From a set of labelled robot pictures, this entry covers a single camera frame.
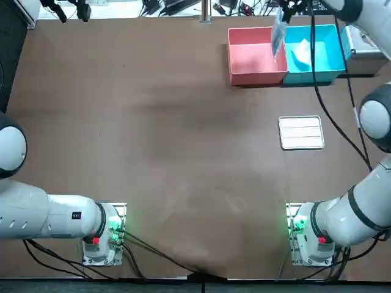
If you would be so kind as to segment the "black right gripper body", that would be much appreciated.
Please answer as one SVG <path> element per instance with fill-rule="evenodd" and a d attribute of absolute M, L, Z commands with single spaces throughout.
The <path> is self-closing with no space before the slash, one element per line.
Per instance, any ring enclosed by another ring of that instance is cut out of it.
<path fill-rule="evenodd" d="M 308 0 L 289 0 L 292 14 L 308 14 L 312 11 L 312 2 Z"/>

